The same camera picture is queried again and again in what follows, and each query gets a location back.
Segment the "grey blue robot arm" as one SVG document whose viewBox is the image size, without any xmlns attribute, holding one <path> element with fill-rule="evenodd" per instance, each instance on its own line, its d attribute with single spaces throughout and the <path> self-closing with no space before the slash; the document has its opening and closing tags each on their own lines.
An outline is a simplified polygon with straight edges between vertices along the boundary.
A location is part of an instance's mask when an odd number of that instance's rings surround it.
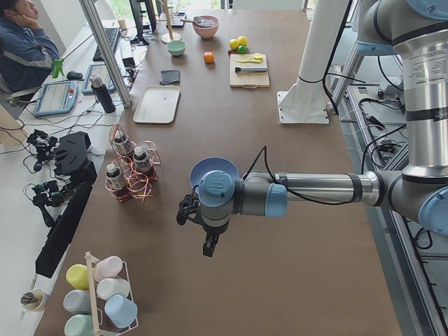
<svg viewBox="0 0 448 336">
<path fill-rule="evenodd" d="M 231 214 L 283 216 L 288 196 L 394 210 L 427 230 L 447 233 L 447 2 L 362 1 L 358 46 L 383 44 L 402 58 L 408 164 L 363 174 L 272 174 L 235 178 L 211 170 L 195 182 L 196 220 L 212 256 Z"/>
</svg>

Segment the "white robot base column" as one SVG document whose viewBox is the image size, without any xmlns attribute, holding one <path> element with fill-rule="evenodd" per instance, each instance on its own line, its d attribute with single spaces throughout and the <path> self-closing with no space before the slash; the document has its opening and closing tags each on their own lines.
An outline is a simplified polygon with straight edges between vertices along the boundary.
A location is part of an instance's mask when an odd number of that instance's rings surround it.
<svg viewBox="0 0 448 336">
<path fill-rule="evenodd" d="M 314 8 L 295 84 L 277 92 L 279 121 L 282 124 L 328 124 L 324 90 L 351 1 L 318 1 Z"/>
</svg>

